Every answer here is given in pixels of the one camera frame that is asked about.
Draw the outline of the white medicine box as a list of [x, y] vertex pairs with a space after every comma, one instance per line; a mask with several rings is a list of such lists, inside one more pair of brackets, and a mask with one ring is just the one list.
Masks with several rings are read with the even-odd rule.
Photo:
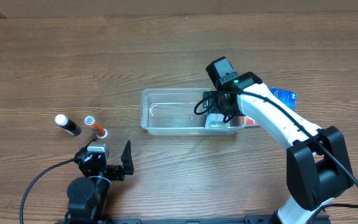
[[206, 116], [206, 128], [227, 128], [228, 124], [223, 122], [223, 114], [208, 114]]

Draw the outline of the blue VapoDrops box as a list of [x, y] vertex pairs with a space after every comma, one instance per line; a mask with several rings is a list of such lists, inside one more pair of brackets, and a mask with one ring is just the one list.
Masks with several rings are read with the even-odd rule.
[[297, 97], [296, 92], [288, 91], [288, 90], [281, 90], [281, 89], [273, 88], [273, 87], [271, 87], [270, 91], [276, 98], [278, 98], [282, 103], [284, 103], [291, 110], [295, 109], [296, 97]]

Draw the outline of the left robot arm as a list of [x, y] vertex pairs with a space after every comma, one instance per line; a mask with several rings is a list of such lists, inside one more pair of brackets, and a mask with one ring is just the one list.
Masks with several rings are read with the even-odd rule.
[[67, 188], [67, 223], [112, 223], [104, 214], [109, 190], [114, 181], [123, 181], [134, 173], [131, 142], [121, 155], [121, 165], [109, 165], [108, 145], [95, 139], [82, 147], [74, 156], [83, 177], [73, 180]]

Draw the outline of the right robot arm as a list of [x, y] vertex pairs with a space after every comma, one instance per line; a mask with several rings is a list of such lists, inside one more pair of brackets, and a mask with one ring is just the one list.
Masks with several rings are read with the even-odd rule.
[[273, 214], [248, 215], [245, 223], [330, 223], [321, 212], [335, 207], [333, 199], [356, 184], [342, 132], [303, 119], [252, 72], [207, 74], [215, 90], [199, 102], [205, 113], [223, 114], [225, 122], [249, 115], [286, 151], [290, 198]]

